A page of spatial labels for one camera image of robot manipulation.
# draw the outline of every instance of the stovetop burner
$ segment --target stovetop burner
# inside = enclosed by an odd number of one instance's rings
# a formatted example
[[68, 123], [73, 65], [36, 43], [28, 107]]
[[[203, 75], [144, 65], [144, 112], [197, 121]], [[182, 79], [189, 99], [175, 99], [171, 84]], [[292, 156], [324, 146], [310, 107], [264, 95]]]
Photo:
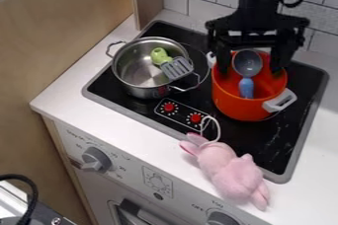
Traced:
[[[154, 22], [139, 36], [143, 37], [165, 37], [180, 42], [189, 51], [196, 70], [207, 75], [205, 82], [196, 90], [163, 100], [140, 100], [125, 93], [108, 66], [83, 89], [85, 97], [177, 139], [187, 132], [198, 131], [201, 118], [209, 114], [220, 123], [221, 141], [230, 145], [238, 156], [250, 153], [266, 179], [282, 184], [291, 178], [327, 84], [326, 72], [293, 62], [287, 69], [288, 87], [297, 94], [297, 101], [268, 119], [243, 122], [225, 116], [212, 102], [211, 75], [201, 54], [207, 53], [206, 35]], [[210, 124], [206, 137], [214, 138], [214, 130]]]

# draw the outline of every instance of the pink plush bunny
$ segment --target pink plush bunny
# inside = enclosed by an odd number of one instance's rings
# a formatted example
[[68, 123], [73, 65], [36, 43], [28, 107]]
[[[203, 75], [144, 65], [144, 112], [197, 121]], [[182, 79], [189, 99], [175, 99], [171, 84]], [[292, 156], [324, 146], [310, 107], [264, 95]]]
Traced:
[[188, 133], [187, 138], [189, 141], [180, 142], [181, 148], [197, 157], [201, 170], [222, 196], [251, 201], [262, 211], [267, 208], [269, 190], [251, 155], [238, 158], [225, 143], [208, 141], [195, 133]]

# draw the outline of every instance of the white knob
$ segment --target white knob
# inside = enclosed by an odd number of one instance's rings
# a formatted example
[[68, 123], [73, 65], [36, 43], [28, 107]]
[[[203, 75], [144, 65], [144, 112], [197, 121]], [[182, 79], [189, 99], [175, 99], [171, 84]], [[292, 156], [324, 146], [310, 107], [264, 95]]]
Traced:
[[111, 159], [101, 150], [95, 147], [89, 147], [82, 155], [85, 162], [81, 166], [81, 170], [86, 172], [106, 173], [112, 168], [113, 163]]

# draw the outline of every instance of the silver pot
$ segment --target silver pot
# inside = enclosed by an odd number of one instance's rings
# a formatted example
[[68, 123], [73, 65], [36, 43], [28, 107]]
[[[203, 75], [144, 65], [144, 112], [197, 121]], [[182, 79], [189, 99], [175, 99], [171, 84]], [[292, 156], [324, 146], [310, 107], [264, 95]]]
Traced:
[[188, 89], [173, 86], [162, 70], [152, 63], [151, 50], [163, 47], [171, 57], [184, 56], [194, 64], [187, 50], [175, 40], [165, 37], [143, 37], [128, 42], [115, 55], [110, 55], [111, 47], [119, 43], [126, 42], [117, 41], [109, 44], [106, 53], [113, 58], [113, 73], [128, 94], [141, 99], [158, 99], [172, 92], [187, 92], [200, 85], [200, 75], [194, 72], [197, 77], [196, 85]]

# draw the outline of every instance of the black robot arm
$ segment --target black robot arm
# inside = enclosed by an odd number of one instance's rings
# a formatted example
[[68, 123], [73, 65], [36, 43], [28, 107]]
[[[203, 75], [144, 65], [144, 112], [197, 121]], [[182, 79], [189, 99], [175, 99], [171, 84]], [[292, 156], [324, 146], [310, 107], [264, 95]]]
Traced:
[[230, 16], [206, 23], [209, 49], [216, 55], [220, 72], [226, 73], [231, 51], [241, 48], [271, 47], [271, 70], [288, 66], [296, 50], [303, 46], [307, 18], [278, 14], [280, 3], [295, 7], [298, 0], [239, 0], [238, 9]]

